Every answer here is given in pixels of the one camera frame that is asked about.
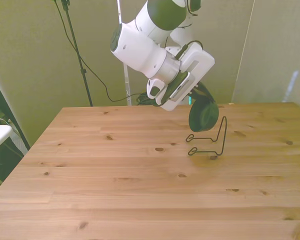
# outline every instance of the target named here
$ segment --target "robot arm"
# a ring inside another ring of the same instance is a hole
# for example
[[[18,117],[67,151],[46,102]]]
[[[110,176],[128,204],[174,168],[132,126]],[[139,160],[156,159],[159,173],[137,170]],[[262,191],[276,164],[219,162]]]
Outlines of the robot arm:
[[[136,18],[121,23],[112,37],[112,53],[149,78],[148,97],[167,111],[191,94],[215,64],[192,38],[192,12],[199,8],[200,0],[191,0],[190,5],[188,0],[148,0]],[[179,47],[159,46],[169,35]]]

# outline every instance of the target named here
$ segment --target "wood knot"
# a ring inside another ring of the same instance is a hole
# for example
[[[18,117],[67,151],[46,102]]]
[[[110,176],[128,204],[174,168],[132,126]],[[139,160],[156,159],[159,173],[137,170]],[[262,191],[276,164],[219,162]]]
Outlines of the wood knot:
[[[239,189],[227,189],[227,191],[231,191],[231,192],[239,192]]]
[[[235,134],[237,134],[240,137],[246,137],[247,135],[245,135],[244,133],[240,132],[240,131],[234,131]]]
[[[157,152],[163,152],[165,149],[162,148],[162,147],[156,147],[155,150],[156,150]]]
[[[87,221],[81,222],[80,225],[79,225],[79,229],[80,229],[80,230],[85,229],[85,228],[88,226],[88,224],[89,224],[89,223],[88,223]]]
[[[283,124],[285,123],[285,121],[282,120],[281,118],[277,118],[277,117],[276,117],[275,120],[276,120],[277,122],[279,122],[279,123],[283,123]]]
[[[183,174],[183,173],[179,173],[179,174],[178,174],[178,177],[179,177],[179,178],[186,178],[187,175],[185,175],[185,174]]]

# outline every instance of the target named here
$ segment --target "black headphones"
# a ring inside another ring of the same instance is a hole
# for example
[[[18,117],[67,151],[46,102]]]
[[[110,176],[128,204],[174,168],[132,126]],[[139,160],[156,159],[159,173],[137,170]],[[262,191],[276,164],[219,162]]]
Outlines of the black headphones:
[[[193,132],[203,132],[212,129],[219,118],[219,107],[201,82],[189,94],[195,99],[189,114],[189,127]]]

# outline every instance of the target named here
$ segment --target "headphone stand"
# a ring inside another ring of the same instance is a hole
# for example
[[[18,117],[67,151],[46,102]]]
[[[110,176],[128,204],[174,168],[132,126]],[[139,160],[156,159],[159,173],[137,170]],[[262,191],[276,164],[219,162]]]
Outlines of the headphone stand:
[[[185,141],[187,143],[190,143],[192,140],[194,139],[210,139],[212,142],[217,142],[218,139],[219,139],[219,135],[220,135],[220,131],[221,131],[221,128],[222,126],[224,125],[224,122],[225,122],[225,127],[224,127],[224,136],[223,136],[223,143],[222,143],[222,150],[220,153],[217,153],[216,151],[199,151],[197,147],[193,147],[190,149],[190,151],[188,152],[188,155],[189,156],[192,156],[194,154],[197,154],[197,153],[214,153],[216,154],[216,157],[217,156],[221,156],[223,153],[224,153],[224,148],[225,148],[225,142],[226,142],[226,135],[227,135],[227,128],[228,128],[228,120],[227,120],[227,117],[226,116],[223,116],[222,117],[222,121],[221,121],[221,124],[220,124],[220,127],[219,127],[219,131],[218,131],[218,134],[216,136],[216,139],[213,140],[211,137],[195,137],[195,135],[193,134],[190,134],[186,139]]]

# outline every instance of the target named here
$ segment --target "wood grain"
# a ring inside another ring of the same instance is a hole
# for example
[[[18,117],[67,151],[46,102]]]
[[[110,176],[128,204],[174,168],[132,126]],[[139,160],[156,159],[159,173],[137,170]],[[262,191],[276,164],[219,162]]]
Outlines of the wood grain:
[[[0,187],[0,240],[300,240],[300,108],[219,107],[217,159],[187,155],[221,148],[185,142],[188,106],[62,109]]]

